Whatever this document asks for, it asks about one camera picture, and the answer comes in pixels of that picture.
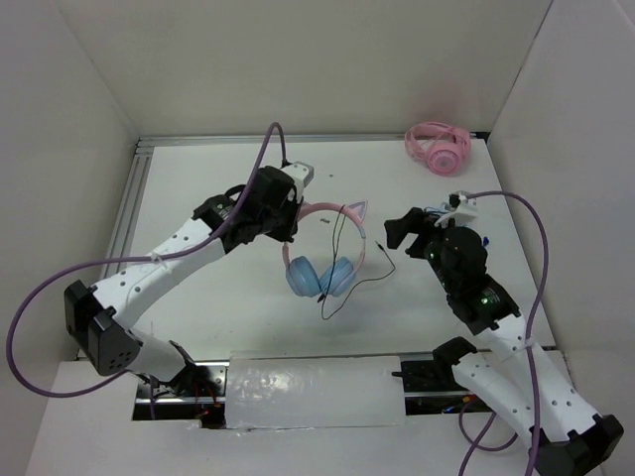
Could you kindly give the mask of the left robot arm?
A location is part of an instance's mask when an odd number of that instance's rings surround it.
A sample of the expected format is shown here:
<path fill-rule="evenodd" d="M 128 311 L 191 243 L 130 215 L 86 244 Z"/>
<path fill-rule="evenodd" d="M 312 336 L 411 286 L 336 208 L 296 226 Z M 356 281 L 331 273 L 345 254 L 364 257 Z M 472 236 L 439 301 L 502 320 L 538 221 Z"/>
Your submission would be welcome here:
<path fill-rule="evenodd" d="M 314 174 L 313 167 L 300 162 L 261 168 L 251 184 L 208 198 L 140 263 L 90 287 L 82 281 L 69 285 L 64 291 L 67 331 L 96 372 L 108 377 L 129 371 L 175 396 L 210 385 L 208 372 L 181 345 L 136 324 L 157 300 L 236 247 L 259 235 L 291 240 Z"/>

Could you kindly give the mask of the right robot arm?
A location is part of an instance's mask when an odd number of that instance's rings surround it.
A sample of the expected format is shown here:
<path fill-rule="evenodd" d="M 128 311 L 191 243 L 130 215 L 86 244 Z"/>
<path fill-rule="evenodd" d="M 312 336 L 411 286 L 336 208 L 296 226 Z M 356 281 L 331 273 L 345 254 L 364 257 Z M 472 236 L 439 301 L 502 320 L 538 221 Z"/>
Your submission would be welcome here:
<path fill-rule="evenodd" d="M 487 251 L 472 229 L 444 224 L 421 208 L 385 221 L 386 242 L 429 263 L 446 302 L 504 368 L 499 373 L 466 339 L 457 337 L 433 355 L 438 385 L 471 391 L 515 432 L 541 475 L 585 475 L 603 463 L 624 434 L 615 416 L 601 415 L 526 334 L 520 307 L 486 271 Z"/>

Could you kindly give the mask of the pink blue cat-ear headphones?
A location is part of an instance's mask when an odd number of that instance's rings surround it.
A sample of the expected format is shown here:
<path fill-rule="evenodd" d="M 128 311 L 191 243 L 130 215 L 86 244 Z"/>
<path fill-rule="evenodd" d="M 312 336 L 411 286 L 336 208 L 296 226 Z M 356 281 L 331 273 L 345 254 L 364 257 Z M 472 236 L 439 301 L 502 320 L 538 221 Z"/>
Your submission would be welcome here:
<path fill-rule="evenodd" d="M 367 234 L 364 220 L 368 211 L 368 201 L 362 199 L 348 204 L 334 202 L 304 202 L 298 215 L 298 223 L 313 214 L 309 219 L 312 232 L 309 244 L 303 248 L 309 256 L 293 255 L 291 243 L 282 246 L 282 259 L 287 282 L 293 293 L 302 298 L 323 300 L 337 298 L 347 292 L 357 278 L 364 263 L 367 248 Z M 352 246 L 348 254 L 340 250 L 339 228 L 350 224 L 359 235 L 358 256 L 352 258 Z"/>

